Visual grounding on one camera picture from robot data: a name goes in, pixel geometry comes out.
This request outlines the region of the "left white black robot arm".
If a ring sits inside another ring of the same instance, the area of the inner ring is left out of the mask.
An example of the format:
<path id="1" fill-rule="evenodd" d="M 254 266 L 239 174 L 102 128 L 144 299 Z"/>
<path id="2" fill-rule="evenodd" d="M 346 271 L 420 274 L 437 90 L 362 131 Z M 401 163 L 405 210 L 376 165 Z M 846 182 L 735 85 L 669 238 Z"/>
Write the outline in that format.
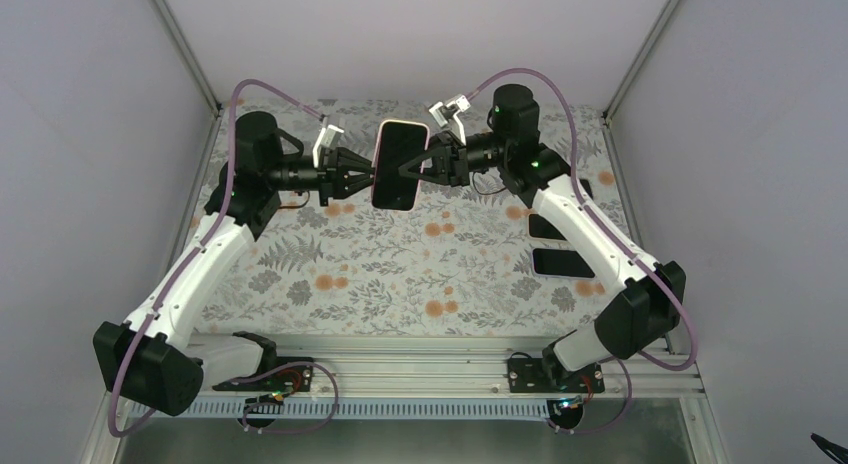
<path id="1" fill-rule="evenodd" d="M 222 278 L 278 211 L 280 192 L 314 193 L 325 206 L 371 185 L 370 160 L 338 146 L 343 132 L 340 119 L 324 117 L 307 150 L 270 113 L 233 121 L 228 159 L 195 235 L 136 310 L 120 324 L 102 323 L 93 336 L 112 406 L 126 398 L 177 416 L 205 389 L 241 379 L 263 389 L 276 380 L 273 341 L 236 332 L 193 346 L 190 337 Z"/>

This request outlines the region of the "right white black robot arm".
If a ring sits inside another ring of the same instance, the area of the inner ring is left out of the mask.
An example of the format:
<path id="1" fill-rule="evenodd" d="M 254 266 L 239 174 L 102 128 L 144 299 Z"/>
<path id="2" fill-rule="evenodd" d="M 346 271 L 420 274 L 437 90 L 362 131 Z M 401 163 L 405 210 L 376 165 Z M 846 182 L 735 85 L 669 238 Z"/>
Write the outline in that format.
<path id="1" fill-rule="evenodd" d="M 641 354 L 683 323 L 683 269 L 659 263 L 635 244 L 588 196 L 576 158 L 564 159 L 542 143 L 532 91 L 519 84 L 498 87 L 487 133 L 466 134 L 460 115 L 469 107 L 464 95 L 430 107 L 441 130 L 427 150 L 399 166 L 401 176 L 459 187 L 469 185 L 474 172 L 498 169 L 506 189 L 552 224 L 612 295 L 591 323 L 543 350 L 544 383 L 565 391 L 581 371 Z"/>

